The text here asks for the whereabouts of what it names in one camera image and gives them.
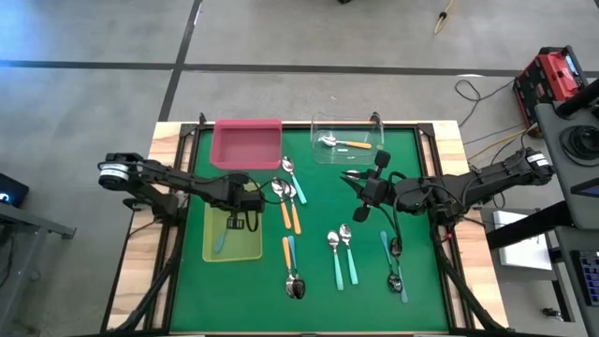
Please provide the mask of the orange-handled metal spoon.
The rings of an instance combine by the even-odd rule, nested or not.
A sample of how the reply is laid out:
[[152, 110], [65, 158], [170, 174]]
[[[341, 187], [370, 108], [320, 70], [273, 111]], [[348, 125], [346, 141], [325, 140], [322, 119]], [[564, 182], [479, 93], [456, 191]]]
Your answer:
[[372, 145], [370, 143], [349, 141], [349, 140], [338, 140], [333, 136], [323, 136], [319, 140], [330, 147], [335, 147], [337, 145], [346, 145], [349, 147], [366, 149], [366, 150], [370, 150], [372, 148]]
[[288, 214], [288, 210], [287, 207], [285, 205], [285, 188], [287, 187], [287, 184], [285, 182], [283, 182], [282, 180], [274, 177], [272, 182], [271, 182], [271, 188], [273, 190], [273, 192], [277, 195], [279, 201], [280, 201], [280, 208], [281, 208], [281, 213], [282, 213], [282, 217], [284, 220], [284, 224], [285, 224], [285, 228], [286, 229], [290, 229], [291, 228], [291, 220]]
[[288, 243], [288, 238], [287, 237], [283, 237], [282, 238], [282, 245], [283, 245], [283, 251], [284, 251], [284, 256], [285, 256], [285, 266], [287, 269], [287, 278], [285, 281], [285, 293], [287, 294], [287, 296], [291, 299], [295, 298], [295, 293], [294, 293], [294, 289], [293, 289], [293, 283], [294, 283], [294, 276], [292, 274], [292, 270], [291, 270], [291, 255], [290, 255], [290, 249], [289, 249], [289, 243]]
[[285, 193], [289, 197], [289, 201], [291, 203], [291, 212], [292, 212], [292, 218], [293, 218], [294, 232], [296, 235], [300, 235], [301, 234], [300, 219], [299, 219], [299, 215], [298, 215], [298, 211], [297, 211], [297, 207], [296, 207], [296, 203], [295, 203], [295, 196], [297, 194], [297, 191], [293, 185], [291, 185], [289, 183], [285, 183]]

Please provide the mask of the black-handled metal spoon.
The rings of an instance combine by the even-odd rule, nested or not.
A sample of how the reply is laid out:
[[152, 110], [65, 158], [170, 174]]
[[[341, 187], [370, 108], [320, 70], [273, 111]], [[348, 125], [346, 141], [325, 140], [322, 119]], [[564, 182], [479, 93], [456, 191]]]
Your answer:
[[358, 284], [358, 274], [355, 266], [355, 261], [353, 258], [353, 253], [351, 250], [351, 239], [352, 233], [351, 228], [347, 224], [341, 224], [339, 228], [339, 233], [341, 235], [342, 241], [344, 242], [347, 250], [347, 258], [348, 258], [348, 267], [350, 272], [350, 279], [352, 285]]

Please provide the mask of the green table mat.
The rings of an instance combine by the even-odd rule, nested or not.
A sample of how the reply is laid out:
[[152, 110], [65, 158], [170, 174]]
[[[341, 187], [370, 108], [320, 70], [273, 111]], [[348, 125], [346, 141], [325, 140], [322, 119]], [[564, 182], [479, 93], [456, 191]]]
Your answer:
[[[262, 257], [238, 262], [206, 262], [202, 257], [204, 203], [194, 198], [185, 231], [182, 262], [170, 327], [176, 332], [342, 332], [442, 331], [446, 307], [426, 215], [401, 214], [400, 258], [408, 302], [389, 290], [388, 266], [380, 232], [391, 232], [388, 210], [373, 210], [363, 223], [353, 220], [355, 192], [341, 179], [342, 167], [314, 161], [310, 132], [287, 130], [283, 153], [296, 167], [307, 198], [298, 208], [296, 239], [305, 296], [285, 293], [287, 277], [282, 238], [287, 231], [280, 207], [271, 201], [263, 214]], [[339, 233], [351, 228], [358, 274], [352, 285], [347, 250]], [[336, 287], [334, 259], [327, 241], [338, 233], [344, 290]]]

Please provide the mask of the grey equipment cart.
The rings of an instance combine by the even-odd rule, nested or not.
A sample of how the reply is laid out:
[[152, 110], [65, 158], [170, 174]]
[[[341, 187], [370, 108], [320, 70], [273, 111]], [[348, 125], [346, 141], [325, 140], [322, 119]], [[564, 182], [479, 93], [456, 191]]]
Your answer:
[[570, 193], [572, 186], [599, 177], [599, 99], [568, 119], [556, 114], [562, 103], [538, 105], [537, 121], [575, 226], [599, 230], [599, 198]]

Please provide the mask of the dark tablet screen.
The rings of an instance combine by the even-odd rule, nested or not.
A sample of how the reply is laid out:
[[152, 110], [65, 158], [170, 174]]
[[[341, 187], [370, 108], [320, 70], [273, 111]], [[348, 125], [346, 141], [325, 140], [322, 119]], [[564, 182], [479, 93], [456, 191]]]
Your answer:
[[572, 186], [570, 193], [584, 197], [599, 198], [599, 177]]

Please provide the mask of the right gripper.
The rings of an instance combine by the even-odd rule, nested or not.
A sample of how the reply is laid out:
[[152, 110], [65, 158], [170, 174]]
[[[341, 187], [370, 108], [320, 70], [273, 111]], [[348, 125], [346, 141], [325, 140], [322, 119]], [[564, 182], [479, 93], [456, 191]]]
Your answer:
[[[370, 207], [377, 207], [385, 200], [389, 182], [383, 180], [381, 174], [383, 169], [388, 166], [389, 161], [390, 153], [379, 150], [374, 159], [376, 169], [369, 168], [366, 171], [360, 171], [359, 179], [347, 177], [345, 175], [347, 170], [342, 172], [344, 181], [356, 192], [357, 198], [362, 201], [362, 204], [354, 211], [354, 221], [364, 222], [369, 215]], [[361, 185], [357, 181], [365, 181], [365, 184]]]

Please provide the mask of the pink plastic bin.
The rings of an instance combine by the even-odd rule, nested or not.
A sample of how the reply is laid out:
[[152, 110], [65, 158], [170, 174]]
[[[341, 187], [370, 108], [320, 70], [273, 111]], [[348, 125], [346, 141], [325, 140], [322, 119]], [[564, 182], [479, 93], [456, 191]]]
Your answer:
[[213, 127], [211, 163], [221, 170], [275, 170], [282, 163], [280, 119], [221, 119]]

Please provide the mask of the blue-handled dark spoon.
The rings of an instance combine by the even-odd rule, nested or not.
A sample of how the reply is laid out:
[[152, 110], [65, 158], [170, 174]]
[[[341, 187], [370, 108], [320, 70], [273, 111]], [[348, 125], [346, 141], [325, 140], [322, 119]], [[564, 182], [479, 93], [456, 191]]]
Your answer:
[[226, 227], [222, 231], [222, 233], [219, 235], [219, 237], [218, 237], [218, 239], [216, 241], [216, 244], [215, 244], [214, 250], [213, 250], [215, 254], [220, 254], [221, 253], [221, 251], [222, 251], [222, 249], [223, 249], [223, 247], [225, 245], [227, 233], [228, 233], [228, 228]]
[[306, 285], [305, 285], [304, 280], [300, 277], [299, 270], [298, 270], [298, 263], [297, 263], [297, 258], [296, 258], [295, 237], [288, 236], [287, 239], [288, 239], [288, 245], [289, 245], [290, 254], [291, 254], [292, 273], [294, 276], [294, 281], [292, 283], [292, 291], [294, 294], [294, 298], [301, 300], [305, 296]]
[[396, 261], [397, 264], [397, 269], [398, 269], [398, 277], [399, 277], [399, 282], [401, 283], [402, 286], [402, 290], [400, 291], [401, 293], [401, 299], [403, 303], [407, 303], [408, 302], [408, 296], [407, 296], [407, 290], [405, 287], [405, 282], [403, 280], [403, 276], [402, 276], [402, 267], [400, 264], [400, 256], [402, 254], [402, 244], [400, 243], [400, 240], [398, 237], [395, 237], [391, 240], [390, 242], [391, 246], [389, 248], [389, 252], [391, 253], [391, 255], [393, 256], [393, 258]]
[[393, 268], [391, 255], [389, 252], [387, 233], [384, 230], [382, 230], [380, 232], [380, 238], [381, 238], [381, 241], [382, 241], [382, 244], [384, 247], [384, 251], [385, 251], [385, 255], [386, 255], [386, 259], [387, 259], [387, 266], [388, 266], [388, 270], [389, 270], [389, 275], [387, 278], [387, 284], [388, 284], [389, 290], [392, 292], [395, 292], [395, 293], [400, 293], [400, 291], [402, 290], [402, 286], [401, 286], [401, 283], [399, 282], [398, 274], [394, 271], [394, 268]]

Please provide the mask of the black diagonal beam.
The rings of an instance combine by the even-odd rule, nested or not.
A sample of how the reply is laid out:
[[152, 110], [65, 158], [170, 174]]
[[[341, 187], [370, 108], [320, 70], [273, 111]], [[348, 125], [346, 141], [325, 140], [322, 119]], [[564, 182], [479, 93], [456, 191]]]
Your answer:
[[565, 201], [561, 201], [514, 223], [494, 229], [486, 234], [486, 238], [489, 249], [495, 250], [544, 234], [556, 227], [570, 225], [568, 206]]

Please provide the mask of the button keypad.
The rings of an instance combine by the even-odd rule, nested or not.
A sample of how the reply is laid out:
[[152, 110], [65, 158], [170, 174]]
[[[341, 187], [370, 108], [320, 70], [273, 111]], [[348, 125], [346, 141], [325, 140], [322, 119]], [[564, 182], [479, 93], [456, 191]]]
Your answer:
[[587, 305], [599, 306], [599, 252], [579, 251], [577, 258]]

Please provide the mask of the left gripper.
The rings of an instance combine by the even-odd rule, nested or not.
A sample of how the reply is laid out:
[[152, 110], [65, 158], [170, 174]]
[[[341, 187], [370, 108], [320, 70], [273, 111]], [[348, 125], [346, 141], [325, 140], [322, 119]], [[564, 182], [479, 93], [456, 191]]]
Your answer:
[[[247, 190], [245, 185], [254, 180], [246, 172], [231, 172], [216, 180], [216, 196], [213, 205], [230, 212], [264, 212], [264, 195], [256, 188]], [[226, 220], [227, 229], [242, 230], [245, 221], [241, 213], [232, 213]]]

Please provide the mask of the yellow translucent plastic bin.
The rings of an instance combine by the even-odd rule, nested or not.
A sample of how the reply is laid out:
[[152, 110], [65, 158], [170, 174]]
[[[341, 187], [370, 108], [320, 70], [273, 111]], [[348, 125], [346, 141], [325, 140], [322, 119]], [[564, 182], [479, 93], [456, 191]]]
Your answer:
[[202, 257], [206, 262], [238, 262], [257, 260], [262, 257], [261, 213], [239, 213], [245, 221], [244, 229], [229, 229], [221, 253], [215, 254], [214, 246], [219, 235], [226, 228], [226, 220], [231, 213], [214, 208], [208, 203], [205, 204]]

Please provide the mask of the red tool box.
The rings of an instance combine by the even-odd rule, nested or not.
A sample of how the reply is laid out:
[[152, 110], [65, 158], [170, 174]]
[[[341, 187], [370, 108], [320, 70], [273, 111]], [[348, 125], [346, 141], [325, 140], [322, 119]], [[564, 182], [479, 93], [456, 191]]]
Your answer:
[[570, 45], [541, 48], [512, 84], [525, 128], [537, 122], [537, 105], [566, 101], [588, 84]]

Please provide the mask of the black device with blue light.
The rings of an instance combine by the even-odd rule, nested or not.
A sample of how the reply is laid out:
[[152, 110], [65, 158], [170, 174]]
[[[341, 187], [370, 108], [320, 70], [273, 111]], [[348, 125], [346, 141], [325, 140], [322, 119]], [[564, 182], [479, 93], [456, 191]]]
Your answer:
[[29, 191], [27, 185], [0, 173], [0, 203], [20, 208]]

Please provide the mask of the white box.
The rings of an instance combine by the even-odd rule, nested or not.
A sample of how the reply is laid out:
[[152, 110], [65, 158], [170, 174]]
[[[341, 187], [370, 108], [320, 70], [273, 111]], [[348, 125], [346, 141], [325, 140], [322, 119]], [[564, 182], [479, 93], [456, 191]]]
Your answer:
[[[495, 211], [492, 213], [492, 216], [496, 229], [510, 225], [526, 217], [525, 214], [506, 211]], [[499, 256], [500, 263], [504, 266], [544, 271], [552, 270], [546, 234], [540, 234], [500, 248]]]

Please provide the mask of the clear plastic bin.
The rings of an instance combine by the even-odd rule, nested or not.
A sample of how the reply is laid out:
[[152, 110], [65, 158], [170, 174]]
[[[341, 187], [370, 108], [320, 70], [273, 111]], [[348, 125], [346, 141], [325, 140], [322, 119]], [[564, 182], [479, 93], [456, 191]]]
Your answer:
[[[323, 136], [366, 142], [372, 148], [366, 150], [346, 145], [330, 147], [319, 140]], [[377, 151], [384, 149], [385, 129], [377, 112], [373, 112], [366, 120], [343, 119], [318, 112], [312, 116], [310, 139], [313, 158], [318, 164], [369, 165]]]

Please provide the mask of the black cylindrical pole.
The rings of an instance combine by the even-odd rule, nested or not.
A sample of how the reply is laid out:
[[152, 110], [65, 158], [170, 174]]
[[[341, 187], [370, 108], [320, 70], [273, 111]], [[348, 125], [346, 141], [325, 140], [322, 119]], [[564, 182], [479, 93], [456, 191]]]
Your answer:
[[556, 114], [563, 119], [568, 119], [577, 111], [589, 107], [597, 99], [599, 99], [599, 78], [559, 105]]

